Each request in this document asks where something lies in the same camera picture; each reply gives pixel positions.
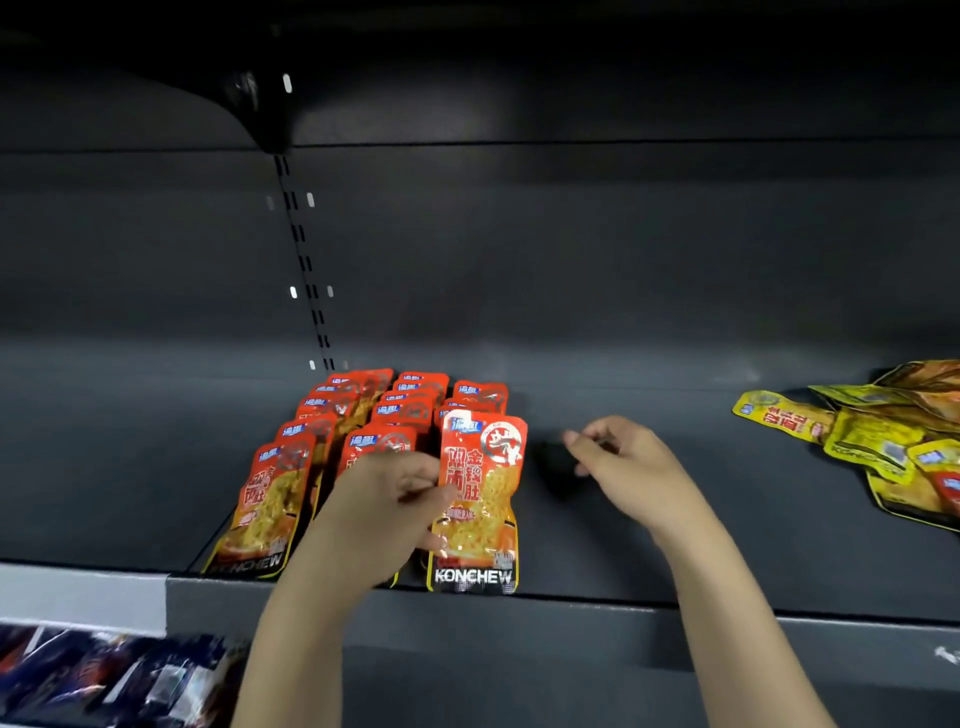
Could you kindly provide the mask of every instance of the right hand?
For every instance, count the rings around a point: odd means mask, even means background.
[[[580,433],[568,430],[564,444],[577,459],[576,473],[592,475],[613,505],[658,541],[716,521],[684,466],[648,427],[610,415]]]

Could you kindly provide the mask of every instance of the hand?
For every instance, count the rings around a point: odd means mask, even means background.
[[[568,430],[564,444],[577,458],[576,473],[592,475],[613,505],[655,539],[716,521],[684,466],[653,430],[611,415],[582,433]]]
[[[440,461],[422,452],[371,453],[333,486],[285,575],[330,581],[347,600],[391,578],[415,547],[439,550],[427,528],[453,502],[456,489],[437,487]]]

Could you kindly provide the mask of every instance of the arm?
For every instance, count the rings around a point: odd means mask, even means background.
[[[669,448],[622,417],[564,442],[578,474],[593,475],[663,550],[711,728],[835,728],[730,534]]]
[[[440,463],[422,453],[371,454],[337,481],[267,602],[232,728],[337,728],[344,626],[374,585],[392,577],[452,501]]]

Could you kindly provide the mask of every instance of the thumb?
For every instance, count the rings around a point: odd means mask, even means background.
[[[416,500],[407,504],[410,518],[418,527],[425,528],[438,519],[457,497],[457,489],[452,485],[440,485],[420,491]]]
[[[604,468],[604,464],[609,462],[610,458],[616,457],[612,452],[607,452],[586,435],[581,435],[572,429],[564,433],[563,439],[570,454],[577,458],[580,464],[594,477],[598,475],[598,471]]]

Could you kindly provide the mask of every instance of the left hand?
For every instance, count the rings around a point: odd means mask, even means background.
[[[440,461],[422,452],[375,452],[334,484],[288,565],[285,578],[328,580],[347,599],[392,578],[415,547],[439,550],[427,529],[456,497],[437,487]]]

